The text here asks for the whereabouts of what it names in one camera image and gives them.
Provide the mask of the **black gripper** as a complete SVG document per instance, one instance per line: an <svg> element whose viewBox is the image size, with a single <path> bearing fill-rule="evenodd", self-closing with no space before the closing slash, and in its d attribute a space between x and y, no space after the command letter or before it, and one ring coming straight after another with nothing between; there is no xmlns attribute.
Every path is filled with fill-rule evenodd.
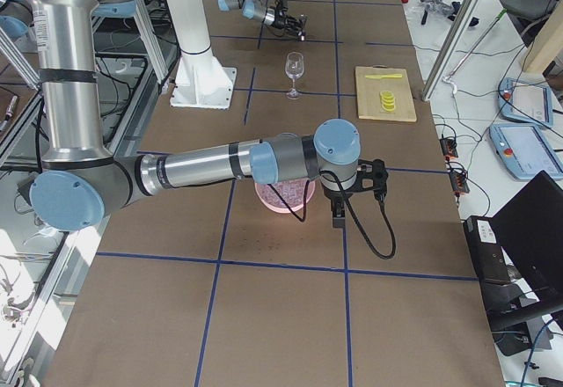
<svg viewBox="0 0 563 387"><path fill-rule="evenodd" d="M356 179L351 192L363 193L371 191L377 201L384 201L387 195L388 172L382 159L358 160ZM346 227L346 205L341 198L331 199L332 224L335 229Z"/></svg>
<svg viewBox="0 0 563 387"><path fill-rule="evenodd" d="M289 33L292 39L305 40L306 31L303 29L295 29L295 26L305 26L307 16L300 14L297 18L292 18L288 14L288 10L289 6L287 0L275 1L273 28Z"/></svg>

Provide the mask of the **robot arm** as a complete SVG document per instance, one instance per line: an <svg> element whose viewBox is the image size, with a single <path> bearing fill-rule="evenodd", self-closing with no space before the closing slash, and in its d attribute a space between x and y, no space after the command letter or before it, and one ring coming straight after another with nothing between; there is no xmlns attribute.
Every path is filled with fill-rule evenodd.
<svg viewBox="0 0 563 387"><path fill-rule="evenodd" d="M243 17L259 22L263 26L279 30L281 37L304 41L307 17L289 15L289 1L276 0L274 6L267 6L266 0L217 0L221 11L239 10Z"/></svg>
<svg viewBox="0 0 563 387"><path fill-rule="evenodd" d="M50 226L81 230L161 191L233 179L262 185L319 179L334 219L351 210L352 194L371 191L377 201L385 199L384 163L361 159L359 133L343 119L328 120L308 136L115 157L103 142L91 17L111 7L133 14L135 0L26 1L33 10L49 138L29 196L35 213Z"/></svg>

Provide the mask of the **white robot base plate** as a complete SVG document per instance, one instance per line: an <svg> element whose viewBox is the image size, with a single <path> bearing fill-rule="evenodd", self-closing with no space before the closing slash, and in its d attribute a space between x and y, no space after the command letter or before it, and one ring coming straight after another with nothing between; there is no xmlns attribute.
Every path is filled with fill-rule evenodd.
<svg viewBox="0 0 563 387"><path fill-rule="evenodd" d="M212 54L182 54L170 99L173 107L225 110L230 107L237 69L224 67Z"/></svg>

